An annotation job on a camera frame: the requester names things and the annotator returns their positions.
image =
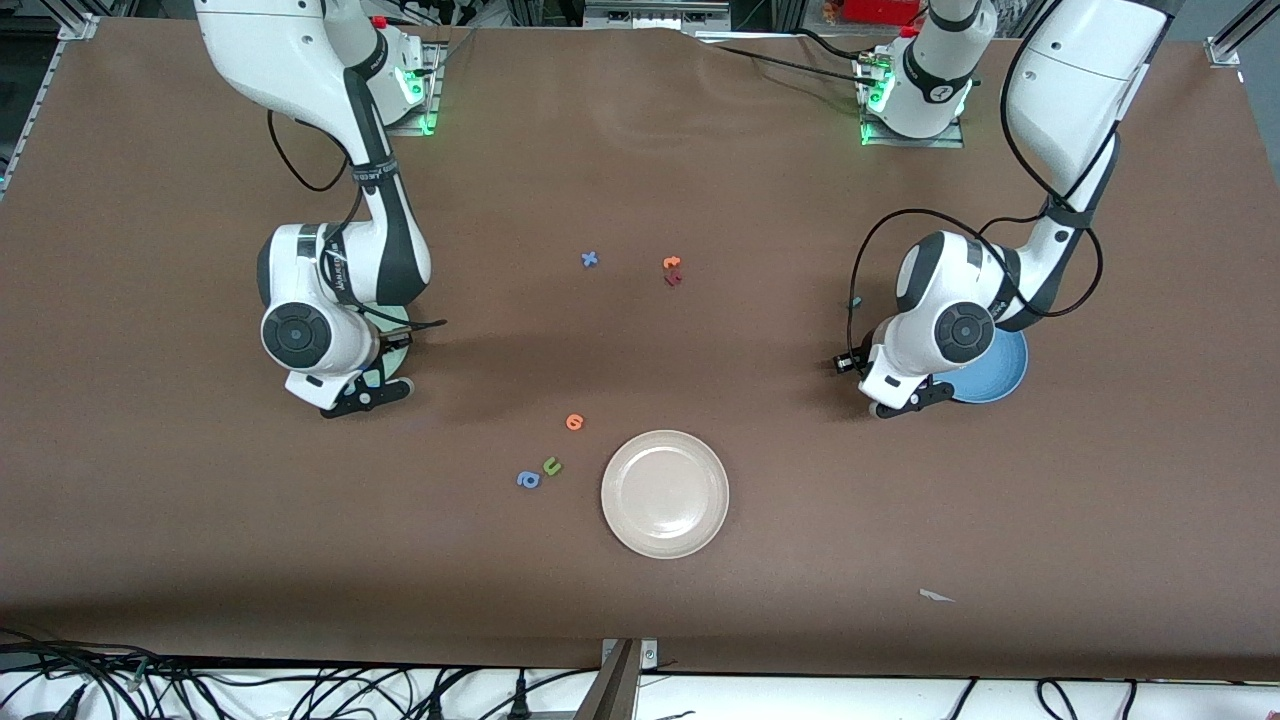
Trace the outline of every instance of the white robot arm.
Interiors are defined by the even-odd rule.
[[[956,233],[936,232],[908,251],[899,314],[865,348],[858,387],[867,396],[902,410],[929,375],[980,357],[996,327],[1020,331],[1043,316],[1119,158],[1112,129],[1171,19],[1156,0],[1055,3],[1010,70],[1005,97],[1012,135],[1050,168],[1046,213],[1016,251],[993,246],[1007,277],[982,243]]]
[[[934,0],[919,35],[882,50],[893,58],[892,74],[867,109],[899,135],[940,135],[964,108],[973,70],[995,36],[991,0]]]
[[[403,306],[431,278],[378,106],[366,85],[374,65],[346,65],[326,31],[326,9],[340,0],[198,0],[201,35],[218,72],[255,102],[326,132],[346,150],[371,219],[293,224],[275,231],[257,263],[266,306],[262,345],[289,370],[285,388],[332,411],[348,383],[385,347],[378,328],[353,307]],[[372,26],[365,46],[378,46]],[[344,26],[352,35],[356,23]],[[355,47],[352,37],[347,38]],[[361,392],[362,407],[406,397],[407,380]]]

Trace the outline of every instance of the black cable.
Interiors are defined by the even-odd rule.
[[[1133,710],[1133,701],[1138,700],[1138,680],[1133,678],[1125,680],[1129,684],[1129,697],[1124,701],[1124,708],[1120,710],[1120,720],[1129,720],[1129,711]]]
[[[538,688],[540,688],[543,685],[554,683],[556,680],[562,680],[562,679],[568,678],[571,675],[581,675],[582,673],[595,673],[596,670],[598,670],[596,667],[584,667],[581,670],[566,670],[563,673],[552,675],[550,678],[545,678],[545,679],[538,680],[536,683],[534,683],[534,684],[529,685],[527,688],[525,688],[525,693],[526,694],[531,693],[531,692],[536,691]],[[504,700],[504,701],[499,702],[498,705],[493,706],[489,710],[489,712],[485,712],[484,715],[481,715],[476,720],[489,720],[489,717],[493,717],[494,715],[497,715],[498,712],[500,712],[503,707],[507,707],[508,705],[511,705],[511,702],[513,700],[516,700],[516,696],[508,697],[507,700]]]
[[[397,676],[397,675],[407,675],[407,674],[408,674],[408,667],[399,667],[399,669],[396,669],[396,670],[392,670],[390,673],[388,673],[388,674],[383,675],[381,678],[378,678],[376,680],[371,680],[371,682],[370,682],[370,683],[369,683],[367,685],[365,685],[365,687],[364,687],[364,688],[362,688],[362,689],[361,689],[360,692],[357,692],[356,694],[353,694],[353,696],[348,697],[348,698],[347,698],[346,701],[343,701],[343,703],[342,703],[342,705],[339,705],[339,706],[337,707],[337,710],[334,710],[334,711],[333,711],[333,716],[334,716],[334,717],[337,717],[337,716],[342,715],[342,711],[343,711],[343,710],[347,710],[347,707],[348,707],[348,706],[349,706],[351,703],[356,702],[356,701],[357,701],[357,700],[360,700],[361,697],[364,697],[364,696],[366,696],[366,694],[369,694],[369,693],[374,693],[374,692],[381,692],[381,691],[380,691],[380,689],[378,688],[378,685],[380,685],[380,684],[385,683],[387,680],[390,680],[392,678],[394,678],[394,676]],[[412,683],[410,683],[410,691],[412,691],[412,689],[413,689],[413,687],[412,687]],[[398,702],[392,702],[390,705],[392,705],[392,707],[394,707],[396,710],[398,710],[398,711],[401,712],[401,715],[402,715],[402,716],[403,716],[403,715],[406,715],[406,714],[408,712],[407,710],[404,710],[403,707],[401,707],[401,705],[399,705]],[[412,707],[412,706],[413,706],[413,701],[412,701],[412,698],[410,700],[410,703],[408,703],[408,705],[410,705],[410,707]]]
[[[847,79],[849,82],[854,82],[854,83],[858,83],[858,85],[876,85],[876,81],[873,81],[869,77],[847,76],[847,74],[844,74],[844,73],[836,73],[836,72],[832,72],[832,70],[824,70],[822,68],[814,68],[812,65],[801,65],[800,63],[792,63],[791,60],[781,60],[778,58],[769,58],[768,55],[760,55],[759,53],[750,53],[750,51],[746,51],[746,50],[739,50],[737,47],[724,47],[723,45],[719,45],[719,44],[717,44],[716,47],[719,47],[721,50],[723,50],[726,53],[732,53],[735,55],[742,55],[744,58],[754,58],[756,60],[764,60],[765,63],[773,63],[776,65],[782,65],[782,67],[786,67],[786,68],[795,68],[797,70],[804,70],[806,73],[814,73],[814,74],[819,74],[819,76],[833,77],[833,78],[837,78],[837,79]]]
[[[311,184],[310,182],[307,182],[306,178],[302,177],[302,173],[300,173],[298,169],[293,167],[293,163],[289,161],[289,156],[285,155],[284,154],[284,149],[280,147],[280,138],[278,138],[275,136],[275,111],[274,110],[268,110],[266,111],[266,131],[271,135],[271,145],[275,146],[275,152],[280,156],[280,160],[284,160],[284,167],[288,168],[291,173],[293,173],[293,177],[297,178],[297,181],[300,183],[302,183],[302,187],[310,190],[311,192],[325,192],[328,190],[332,190],[333,186],[338,184],[338,181],[340,181],[342,176],[347,172],[347,165],[351,164],[351,159],[347,158],[347,151],[342,149],[342,145],[338,143],[337,140],[333,140],[333,137],[329,137],[329,140],[333,140],[333,143],[337,145],[339,150],[342,150],[342,155],[343,155],[343,158],[342,158],[342,167],[338,168],[338,173],[335,176],[333,176],[333,179],[329,181],[328,184],[325,184],[323,187],[321,186]]]
[[[1036,700],[1041,701],[1041,707],[1044,708],[1044,712],[1048,712],[1050,717],[1052,717],[1053,720],[1066,720],[1057,712],[1053,712],[1053,708],[1048,706],[1048,701],[1044,700],[1046,687],[1057,691],[1057,696],[1062,698],[1062,705],[1066,706],[1068,715],[1071,716],[1071,720],[1079,720],[1079,717],[1076,717],[1075,715],[1075,707],[1071,705],[1071,700],[1066,697],[1066,691],[1062,689],[1062,685],[1057,684],[1057,680],[1044,679],[1036,682]]]
[[[1062,315],[1074,313],[1082,305],[1084,305],[1091,296],[1093,296],[1093,291],[1097,290],[1098,283],[1102,282],[1102,268],[1103,268],[1102,243],[1098,241],[1098,236],[1097,233],[1093,232],[1093,228],[1084,228],[1085,234],[1088,234],[1089,240],[1093,242],[1093,251],[1097,254],[1097,265],[1093,272],[1093,281],[1089,283],[1089,287],[1080,295],[1079,300],[1076,300],[1071,305],[1064,307],[1062,310],[1042,310],[1032,305],[1030,301],[1027,300],[1025,296],[1023,296],[1023,292],[1018,288],[1016,283],[1014,282],[1012,273],[1010,273],[1009,270],[1009,265],[1005,264],[1004,258],[1001,258],[1000,252],[996,251],[995,246],[992,246],[991,242],[988,242],[987,238],[983,237],[982,232],[974,229],[973,227],[968,225],[966,223],[951,215],[947,215],[946,213],[940,213],[937,210],[931,210],[928,208],[904,208],[902,210],[895,210],[888,215],[884,215],[874,225],[872,225],[870,232],[867,233],[867,237],[863,240],[861,246],[858,249],[858,255],[854,258],[854,270],[849,275],[849,301],[846,304],[847,322],[845,324],[845,341],[850,354],[854,352],[854,307],[855,307],[854,299],[858,297],[856,293],[858,270],[863,264],[863,254],[867,252],[867,246],[876,236],[876,232],[879,231],[881,227],[884,225],[884,223],[892,220],[893,218],[899,218],[901,215],[929,215],[932,218],[938,218],[940,220],[951,223],[952,225],[973,236],[974,240],[982,243],[982,246],[987,250],[987,252],[992,256],[992,259],[996,260],[996,264],[1000,265],[1000,270],[1004,273],[1005,278],[1014,286],[1014,295],[1023,304],[1027,311],[1030,313],[1032,315],[1036,315],[1037,318],[1061,318]],[[1019,220],[1030,222],[1030,219],[1025,218],[1009,218],[1007,220],[1004,222],[1019,222]],[[996,220],[987,223],[986,227],[991,227],[996,222],[1002,222],[1002,219],[997,218]]]
[[[444,693],[447,693],[449,691],[449,688],[452,688],[453,685],[458,684],[458,680],[461,680],[462,678],[466,678],[467,675],[470,675],[472,673],[476,673],[479,670],[480,670],[480,667],[462,667],[457,673],[449,675],[443,682],[440,682],[439,684],[436,684],[431,689],[431,692],[426,696],[426,698],[424,698],[417,705],[411,706],[408,708],[408,711],[404,714],[404,717],[407,720],[419,720],[419,719],[421,719],[424,715],[428,714],[428,711],[431,708],[433,705],[438,705],[440,702],[440,698],[444,697]],[[439,680],[440,675],[436,675],[435,678],[436,678],[436,680]]]
[[[795,28],[792,31],[787,31],[787,32],[790,32],[791,35],[803,35],[803,36],[808,37],[809,40],[813,40],[814,42],[817,42],[827,53],[831,53],[832,55],[835,55],[837,58],[844,58],[846,60],[856,60],[860,54],[867,53],[868,50],[874,50],[876,49],[876,46],[873,45],[868,50],[860,50],[860,51],[841,50],[840,47],[836,47],[835,45],[827,42],[827,38],[824,38],[823,36],[818,35],[817,32],[814,32],[814,31],[812,31],[812,29],[809,29],[806,27],[797,27],[797,28]]]
[[[1038,219],[1041,219],[1043,217],[1044,217],[1044,213],[1041,211],[1041,213],[1036,213],[1034,215],[1028,215],[1025,218],[1009,218],[1009,217],[992,218],[992,219],[987,220],[987,223],[984,225],[982,225],[980,228],[978,228],[978,234],[986,236],[987,231],[991,228],[991,225],[995,225],[995,224],[1000,224],[1000,223],[1019,223],[1019,224],[1021,224],[1021,223],[1034,223],[1036,220],[1038,220]]]
[[[947,715],[947,720],[960,719],[960,711],[964,710],[964,703],[965,701],[969,700],[969,693],[972,693],[973,688],[977,685],[978,685],[978,678],[969,678],[969,684],[964,687],[964,692],[961,692],[960,697],[956,700],[956,705],[951,710],[951,715]]]
[[[32,646],[35,648],[38,648],[38,653],[52,655],[54,657],[58,657],[59,660],[63,660],[63,661],[73,665],[74,667],[77,667],[78,670],[83,671],[86,675],[88,675],[90,679],[93,680],[93,683],[102,691],[102,694],[106,697],[108,708],[111,711],[111,720],[119,720],[119,710],[115,706],[115,700],[111,697],[111,689],[115,689],[115,692],[120,693],[122,700],[124,700],[125,705],[129,706],[129,710],[133,712],[133,716],[137,720],[146,720],[145,716],[142,715],[142,711],[138,708],[137,703],[133,702],[133,698],[131,698],[124,692],[124,688],[122,688],[115,682],[114,678],[111,678],[106,673],[101,671],[99,667],[95,667],[91,662],[87,662],[84,659],[78,657],[74,653],[69,653],[69,652],[65,652],[63,650],[59,650],[58,647],[54,647],[52,644],[49,644],[45,641],[41,641],[41,639],[36,638],[35,635],[29,635],[27,633],[19,632],[19,630],[12,630],[12,629],[8,629],[8,628],[0,628],[0,633],[9,634],[9,635],[13,635],[13,637],[17,637],[17,638],[22,638],[22,639],[27,641],[27,643],[24,643],[24,644],[28,644],[28,646]]]
[[[41,678],[44,678],[44,675],[36,673],[32,676],[23,680],[22,683],[19,683],[17,688],[9,691],[9,694],[4,696],[4,700],[0,700],[0,710],[4,710],[4,706],[9,705],[9,701],[13,700],[13,696],[18,694],[18,691],[29,685],[32,680],[38,680]]]

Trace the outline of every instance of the brown table surface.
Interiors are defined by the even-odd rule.
[[[1106,278],[1028,331],[1016,393],[873,421],[829,370],[879,215],[1038,209],[998,131],[1012,50],[966,147],[922,151],[860,146],[847,83],[675,32],[480,32],[438,135],[396,141],[436,266],[415,314],[449,324],[410,401],[325,421],[259,345],[253,260],[351,186],[289,178],[195,23],[104,22],[0,204],[0,618],[234,656],[576,665],[652,635],[696,670],[1275,679],[1280,195],[1198,46],[1161,50],[1097,219]],[[283,141],[314,178],[339,160]],[[868,252],[859,334],[937,227]],[[685,560],[600,512],[611,454],[654,428],[730,474]]]

